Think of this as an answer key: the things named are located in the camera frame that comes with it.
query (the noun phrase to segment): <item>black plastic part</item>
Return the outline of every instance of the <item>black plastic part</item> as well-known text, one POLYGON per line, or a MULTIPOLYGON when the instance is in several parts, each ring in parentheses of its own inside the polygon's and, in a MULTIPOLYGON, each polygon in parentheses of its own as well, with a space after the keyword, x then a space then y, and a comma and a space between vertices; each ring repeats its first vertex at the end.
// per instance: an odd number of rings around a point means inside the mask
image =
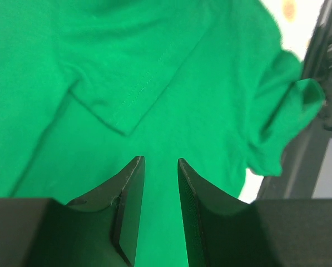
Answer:
POLYGON ((67 206, 52 199, 0 199, 0 267, 133 266, 145 161, 67 206))
POLYGON ((309 199, 332 138, 332 0, 325 0, 304 60, 302 78, 316 79, 326 103, 286 147, 281 177, 265 177, 257 199, 309 199))
POLYGON ((190 267, 332 266, 332 200, 245 204, 180 159, 190 267))

